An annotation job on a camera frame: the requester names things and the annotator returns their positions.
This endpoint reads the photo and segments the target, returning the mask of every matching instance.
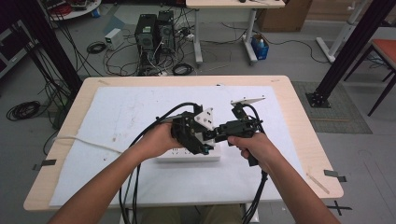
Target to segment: white paper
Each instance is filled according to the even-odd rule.
[[[231,100],[244,97],[264,100],[253,103],[263,120],[268,137],[283,156],[304,176],[290,139],[289,130],[271,87],[103,87],[94,96],[78,131],[78,137],[99,145],[125,150],[156,117],[176,105],[193,102],[204,109],[213,107],[215,126],[235,120]],[[174,113],[191,111],[186,106]],[[246,108],[249,115],[253,113]],[[249,167],[236,147],[220,143],[220,161],[144,161],[139,177],[137,202],[140,205],[177,205],[250,202],[260,184],[260,167]],[[50,206],[63,205],[85,183],[119,156],[118,153],[75,141],[61,171]],[[127,203],[132,201],[131,189]],[[271,179],[265,184],[262,200],[280,200]],[[118,204],[118,197],[111,204]]]

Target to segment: floor mat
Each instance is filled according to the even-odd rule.
[[[317,133],[373,133],[341,84],[329,97],[331,108],[313,108],[305,93],[314,92],[318,82],[291,82]]]

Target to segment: black metal post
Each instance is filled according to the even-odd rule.
[[[315,92],[306,94],[312,107],[328,106],[332,90],[395,5],[396,0],[373,1]]]
[[[82,85],[76,69],[71,64],[56,34],[51,29],[37,0],[13,0],[21,20],[31,35],[38,40],[55,65],[74,99]]]

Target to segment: box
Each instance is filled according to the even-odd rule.
[[[290,0],[285,7],[260,10],[257,23],[263,32],[299,32],[312,0]]]
[[[260,40],[264,41],[264,48],[260,48],[259,43]],[[254,35],[251,38],[251,47],[253,48],[254,53],[258,60],[264,60],[267,58],[268,49],[270,48],[268,45],[267,40],[264,38],[263,35]]]

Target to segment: person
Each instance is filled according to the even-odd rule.
[[[135,145],[91,179],[62,206],[49,223],[97,223],[132,170],[144,160],[181,147],[172,138],[171,124],[163,123],[148,131]],[[323,201],[309,188],[264,133],[251,138],[230,136],[247,158],[251,153],[260,167],[271,176],[296,223],[339,223]]]

